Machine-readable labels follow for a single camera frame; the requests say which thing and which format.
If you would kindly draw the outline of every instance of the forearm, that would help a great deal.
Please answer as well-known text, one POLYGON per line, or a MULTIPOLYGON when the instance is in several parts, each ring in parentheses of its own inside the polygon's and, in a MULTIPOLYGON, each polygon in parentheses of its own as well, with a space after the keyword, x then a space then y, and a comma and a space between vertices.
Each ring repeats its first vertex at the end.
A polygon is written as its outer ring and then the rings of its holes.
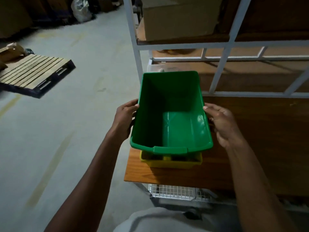
POLYGON ((239 139, 227 153, 244 231, 296 231, 248 143, 239 139))
POLYGON ((45 231, 96 231, 108 198, 121 142, 110 130, 89 168, 45 231))

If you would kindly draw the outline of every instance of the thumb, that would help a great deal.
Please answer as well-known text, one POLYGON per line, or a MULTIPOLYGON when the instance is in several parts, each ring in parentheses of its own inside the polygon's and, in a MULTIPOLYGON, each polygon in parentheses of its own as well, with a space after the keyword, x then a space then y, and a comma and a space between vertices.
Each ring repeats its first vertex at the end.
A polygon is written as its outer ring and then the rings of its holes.
POLYGON ((210 107, 207 107, 207 106, 203 106, 203 110, 204 110, 204 112, 211 115, 212 117, 216 117, 216 116, 219 115, 219 111, 216 111, 216 110, 214 110, 210 107))
POLYGON ((133 113, 133 112, 137 111, 138 108, 139 108, 139 104, 136 104, 134 106, 128 107, 128 112, 129 113, 133 113))

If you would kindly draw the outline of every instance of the green bin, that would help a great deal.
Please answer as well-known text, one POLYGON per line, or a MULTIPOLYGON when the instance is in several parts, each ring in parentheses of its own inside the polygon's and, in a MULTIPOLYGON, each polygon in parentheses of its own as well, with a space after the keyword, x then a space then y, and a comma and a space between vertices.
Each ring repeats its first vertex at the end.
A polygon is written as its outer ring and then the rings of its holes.
POLYGON ((144 73, 133 148, 159 155, 187 155, 213 146, 196 71, 144 73))

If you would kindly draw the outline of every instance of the plastic bin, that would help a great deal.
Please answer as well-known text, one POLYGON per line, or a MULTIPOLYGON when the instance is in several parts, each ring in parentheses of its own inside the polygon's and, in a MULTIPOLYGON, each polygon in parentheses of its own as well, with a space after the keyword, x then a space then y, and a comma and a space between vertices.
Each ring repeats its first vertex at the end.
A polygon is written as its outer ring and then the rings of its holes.
POLYGON ((154 154, 212 148, 196 71, 144 73, 130 144, 154 154))
POLYGON ((158 156, 160 159, 152 159, 154 155, 141 151, 139 159, 146 163, 151 168, 172 168, 172 169, 190 169, 195 165, 201 165, 203 162, 202 153, 194 153, 190 157, 170 157, 170 156, 158 156))

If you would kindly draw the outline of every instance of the wooden pallet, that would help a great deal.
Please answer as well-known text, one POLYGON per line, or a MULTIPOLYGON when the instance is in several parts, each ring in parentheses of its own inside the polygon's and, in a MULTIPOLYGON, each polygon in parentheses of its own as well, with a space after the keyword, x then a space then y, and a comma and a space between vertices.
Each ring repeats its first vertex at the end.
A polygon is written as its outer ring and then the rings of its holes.
POLYGON ((69 59, 30 54, 0 72, 0 89, 40 98, 74 68, 69 59))

